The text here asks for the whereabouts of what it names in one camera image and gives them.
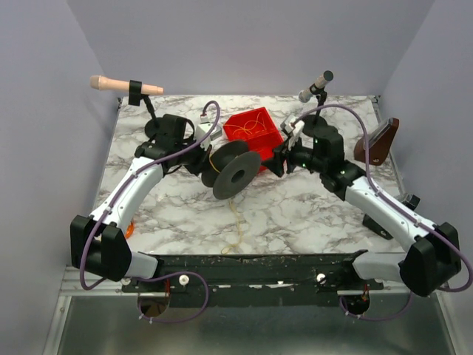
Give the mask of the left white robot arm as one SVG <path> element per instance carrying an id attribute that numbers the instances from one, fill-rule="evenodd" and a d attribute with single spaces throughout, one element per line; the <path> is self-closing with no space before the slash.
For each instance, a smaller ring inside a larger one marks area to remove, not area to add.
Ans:
<path id="1" fill-rule="evenodd" d="M 191 173 L 201 173 L 216 128 L 217 122 L 195 125 L 168 114 L 145 125 L 148 138 L 136 148 L 130 167 L 110 196 L 89 215 L 78 215 L 70 224 L 71 263 L 79 270 L 82 288 L 91 288 L 86 273 L 111 281 L 157 276 L 157 258 L 132 251 L 125 233 L 145 197 L 170 168 L 189 166 Z"/>

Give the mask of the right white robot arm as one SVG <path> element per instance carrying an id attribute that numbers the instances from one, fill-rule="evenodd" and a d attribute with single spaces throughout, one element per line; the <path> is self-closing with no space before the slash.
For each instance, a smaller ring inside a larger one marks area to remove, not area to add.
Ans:
<path id="1" fill-rule="evenodd" d="M 288 137 L 263 166 L 278 177 L 296 167 L 319 173 L 327 191 L 362 210 L 401 245 L 403 253 L 366 251 L 357 256 L 352 266 L 360 279 L 403 283 L 426 297 L 461 270 L 455 253 L 457 230 L 421 217 L 377 187 L 366 171 L 345 159 L 343 137 L 335 127 L 318 129 L 310 148 L 301 139 Z"/>

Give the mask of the grey cable spool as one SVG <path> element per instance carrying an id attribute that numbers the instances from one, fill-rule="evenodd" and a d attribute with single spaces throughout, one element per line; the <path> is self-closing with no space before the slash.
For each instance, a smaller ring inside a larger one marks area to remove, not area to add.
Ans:
<path id="1" fill-rule="evenodd" d="M 218 200 L 233 198 L 257 176 L 262 159 L 245 141 L 224 144 L 207 160 L 201 174 L 204 186 L 212 188 Z"/>

